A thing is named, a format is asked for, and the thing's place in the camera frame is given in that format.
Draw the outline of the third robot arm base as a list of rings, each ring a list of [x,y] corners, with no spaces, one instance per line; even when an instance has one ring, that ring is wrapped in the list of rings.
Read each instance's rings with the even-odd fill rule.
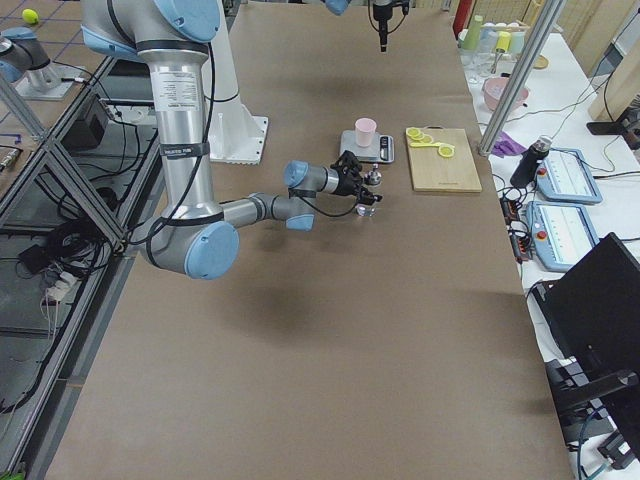
[[[36,34],[27,27],[1,32],[1,74],[26,100],[60,101],[73,85],[52,63]]]

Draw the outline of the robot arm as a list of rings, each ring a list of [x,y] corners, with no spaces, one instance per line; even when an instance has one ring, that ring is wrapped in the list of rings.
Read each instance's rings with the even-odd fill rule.
[[[149,68],[168,205],[135,227],[129,243],[152,265],[212,280],[236,260],[243,226],[279,220],[309,231],[321,192],[367,206],[381,201],[366,188],[355,155],[346,152],[328,167],[289,162],[286,197],[254,193],[216,202],[208,158],[213,97],[204,92],[202,68],[214,61],[220,7],[212,1],[84,1],[81,8],[87,47]]]
[[[348,0],[326,0],[323,1],[326,8],[334,15],[342,15],[350,6]],[[379,48],[385,53],[388,48],[388,41],[393,34],[404,23],[411,9],[409,0],[375,0],[366,1],[369,24],[378,34]],[[396,25],[392,25],[394,12],[398,10],[401,18]]]

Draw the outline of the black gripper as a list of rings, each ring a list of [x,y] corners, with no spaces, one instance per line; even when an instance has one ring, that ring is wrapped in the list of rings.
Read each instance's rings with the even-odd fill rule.
[[[337,178],[333,194],[354,196],[361,205],[374,205],[383,199],[382,195],[369,191],[372,186],[361,176],[362,165],[353,152],[343,152],[329,170]]]
[[[409,13],[410,0],[374,0],[368,2],[368,17],[372,27],[378,30],[380,51],[386,52],[388,46],[388,22],[393,17],[395,8],[399,8],[403,16]]]

